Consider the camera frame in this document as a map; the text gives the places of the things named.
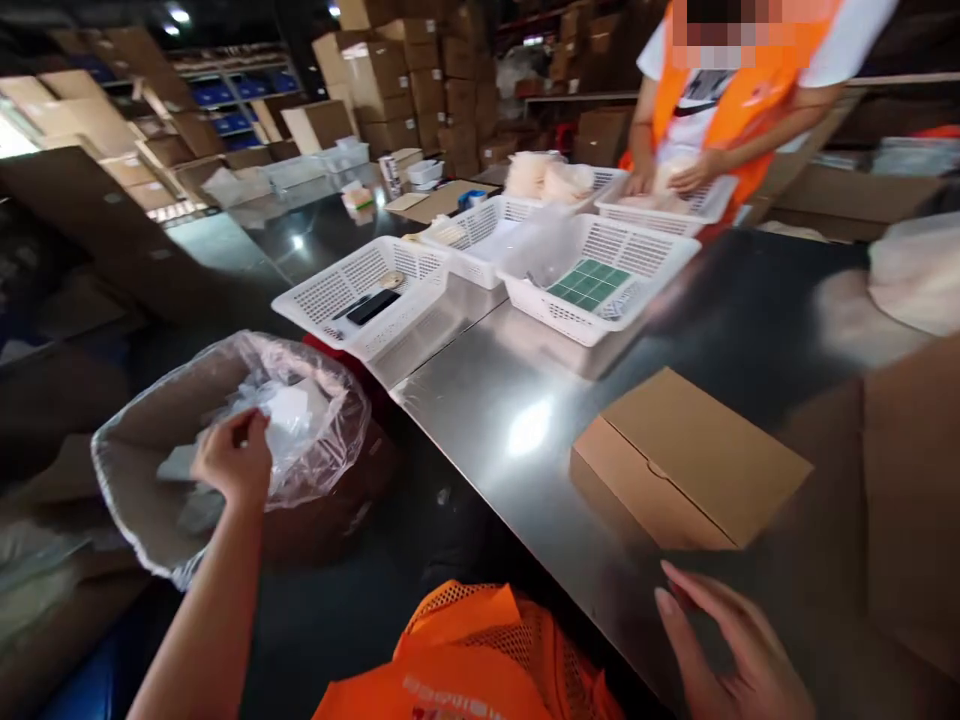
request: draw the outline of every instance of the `orange mesh vest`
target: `orange mesh vest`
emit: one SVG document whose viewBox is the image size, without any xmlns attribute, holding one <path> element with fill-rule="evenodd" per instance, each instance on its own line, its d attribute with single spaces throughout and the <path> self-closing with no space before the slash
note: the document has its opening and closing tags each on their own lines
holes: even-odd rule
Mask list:
<svg viewBox="0 0 960 720">
<path fill-rule="evenodd" d="M 449 582 L 417 608 L 393 661 L 331 683 L 313 720 L 622 720 L 598 673 L 506 585 Z"/>
<path fill-rule="evenodd" d="M 842 0 L 826 0 L 823 19 L 812 23 L 783 23 L 771 26 L 768 44 L 741 48 L 743 68 L 738 70 L 717 106 L 710 123 L 704 148 L 731 148 L 762 135 L 773 127 L 784 113 L 800 72 L 810 66 L 817 49 L 833 24 Z M 673 121 L 673 112 L 687 86 L 690 67 L 697 67 L 699 48 L 674 47 L 673 3 L 664 18 L 666 57 L 663 77 L 657 88 L 653 113 L 653 142 L 658 147 Z M 685 10 L 678 8 L 676 20 L 686 24 Z M 757 158 L 736 169 L 740 178 L 733 196 L 738 207 L 760 187 L 767 174 L 773 153 Z M 624 170 L 633 170 L 630 151 L 620 163 Z"/>
</svg>

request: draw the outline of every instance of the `person's hand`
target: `person's hand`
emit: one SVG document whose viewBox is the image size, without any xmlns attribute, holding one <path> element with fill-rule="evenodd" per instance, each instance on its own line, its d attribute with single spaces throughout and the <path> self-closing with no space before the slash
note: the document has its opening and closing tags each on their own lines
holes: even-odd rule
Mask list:
<svg viewBox="0 0 960 720">
<path fill-rule="evenodd" d="M 674 175 L 667 185 L 671 190 L 683 195 L 709 185 L 730 170 L 729 153 L 725 150 L 704 150 L 697 158 L 696 165 Z"/>
<path fill-rule="evenodd" d="M 200 440 L 193 477 L 219 490 L 228 504 L 263 509 L 273 464 L 265 435 L 269 422 L 252 408 L 210 428 Z"/>
<path fill-rule="evenodd" d="M 677 598 L 657 588 L 657 608 L 677 656 L 694 720 L 816 717 L 813 700 L 760 608 L 712 578 L 680 572 L 668 562 L 663 570 L 684 604 L 699 607 L 717 621 L 736 661 L 733 676 L 715 675 Z"/>
<path fill-rule="evenodd" d="M 653 180 L 657 176 L 657 163 L 652 155 L 633 159 L 633 174 L 627 178 L 627 184 L 624 187 L 623 194 L 627 197 L 632 195 L 649 195 L 653 190 Z"/>
</svg>

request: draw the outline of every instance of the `plastic container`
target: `plastic container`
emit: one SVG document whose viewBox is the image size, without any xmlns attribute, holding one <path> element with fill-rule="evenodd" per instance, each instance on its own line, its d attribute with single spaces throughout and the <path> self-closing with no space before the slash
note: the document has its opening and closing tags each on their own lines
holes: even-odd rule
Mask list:
<svg viewBox="0 0 960 720">
<path fill-rule="evenodd" d="M 538 229 L 537 237 L 519 243 L 500 261 L 497 275 L 514 307 L 593 347 L 607 333 L 633 323 L 699 251 L 700 243 L 692 238 L 596 215 L 575 215 Z M 567 277 L 581 260 L 594 260 L 627 274 L 615 281 L 611 294 L 592 311 L 542 289 Z"/>
<path fill-rule="evenodd" d="M 426 185 L 443 177 L 443 161 L 421 160 L 407 168 L 411 185 Z"/>
<path fill-rule="evenodd" d="M 358 142 L 352 146 L 343 146 L 339 145 L 339 142 L 338 140 L 337 147 L 317 153 L 317 157 L 320 158 L 328 173 L 341 173 L 370 162 L 369 143 Z"/>
<path fill-rule="evenodd" d="M 532 210 L 535 208 L 526 200 L 498 195 L 427 228 L 420 233 L 420 241 L 448 251 L 452 273 L 493 290 L 501 283 L 497 263 L 520 242 L 516 231 L 528 220 Z"/>
<path fill-rule="evenodd" d="M 367 361 L 440 299 L 449 269 L 446 252 L 395 237 L 379 237 L 287 291 L 271 307 L 327 345 Z M 383 289 L 380 278 L 391 270 L 405 276 L 394 288 L 401 295 L 399 300 L 363 327 L 346 316 L 335 319 L 357 300 L 379 293 Z"/>
<path fill-rule="evenodd" d="M 261 170 L 275 186 L 288 188 L 322 177 L 327 172 L 327 166 L 319 155 L 301 155 L 265 165 Z"/>
<path fill-rule="evenodd" d="M 707 225 L 720 222 L 730 204 L 733 191 L 740 179 L 733 175 L 721 175 L 708 187 L 700 188 L 690 199 L 690 212 L 668 213 L 660 210 L 641 210 L 618 205 L 623 197 L 625 183 L 611 187 L 597 198 L 597 213 L 601 217 L 630 223 L 637 227 L 650 228 L 671 235 L 695 236 Z"/>
</svg>

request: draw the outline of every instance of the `finger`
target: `finger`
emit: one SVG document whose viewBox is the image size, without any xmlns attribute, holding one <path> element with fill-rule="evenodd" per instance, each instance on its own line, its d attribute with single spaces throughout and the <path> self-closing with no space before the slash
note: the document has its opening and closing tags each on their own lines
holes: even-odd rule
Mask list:
<svg viewBox="0 0 960 720">
<path fill-rule="evenodd" d="M 683 588 L 701 610 L 717 621 L 720 632 L 730 645 L 738 666 L 745 666 L 750 671 L 759 671 L 769 664 L 769 650 L 761 639 L 760 633 L 744 613 L 729 605 L 724 597 L 714 594 L 713 590 L 696 579 L 677 570 L 666 560 L 661 565 L 667 577 Z"/>
<path fill-rule="evenodd" d="M 723 707 L 724 690 L 703 656 L 703 650 L 690 626 L 690 621 L 673 595 L 663 588 L 657 588 L 653 594 L 657 601 L 657 610 L 660 611 L 660 619 L 663 621 L 663 628 L 667 631 L 667 638 L 677 657 L 691 716 L 722 716 L 720 709 Z"/>
<path fill-rule="evenodd" d="M 770 624 L 770 621 L 767 619 L 767 616 L 764 615 L 759 605 L 719 580 L 696 573 L 689 574 L 698 582 L 706 585 L 714 593 L 724 598 L 728 604 L 736 607 L 746 615 L 766 641 L 771 651 L 785 659 L 789 658 L 787 649 L 783 647 L 783 643 L 780 642 L 780 638 L 777 636 L 777 631 L 773 629 L 773 625 Z"/>
</svg>

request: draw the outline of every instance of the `black object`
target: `black object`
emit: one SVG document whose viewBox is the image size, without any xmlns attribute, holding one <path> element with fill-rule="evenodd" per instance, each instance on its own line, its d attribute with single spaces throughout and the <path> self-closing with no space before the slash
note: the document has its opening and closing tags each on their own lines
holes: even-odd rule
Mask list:
<svg viewBox="0 0 960 720">
<path fill-rule="evenodd" d="M 347 315 L 347 320 L 354 325 L 363 327 L 399 299 L 400 295 L 393 290 L 381 290 L 363 305 Z"/>
<path fill-rule="evenodd" d="M 367 300 L 369 300 L 369 299 L 370 299 L 370 296 L 369 296 L 369 295 L 364 295 L 362 298 L 360 298 L 359 300 L 356 300 L 356 301 L 350 303 L 349 305 L 347 305 L 347 307 L 345 307 L 343 310 L 341 310 L 341 311 L 338 312 L 336 315 L 334 315 L 334 316 L 333 316 L 333 319 L 334 319 L 334 320 L 339 320 L 340 318 L 342 318 L 344 315 L 346 315 L 346 314 L 347 314 L 348 312 L 350 312 L 351 310 L 354 310 L 355 308 L 358 308 L 358 307 L 360 307 L 361 305 L 363 305 L 363 304 L 364 304 Z"/>
</svg>

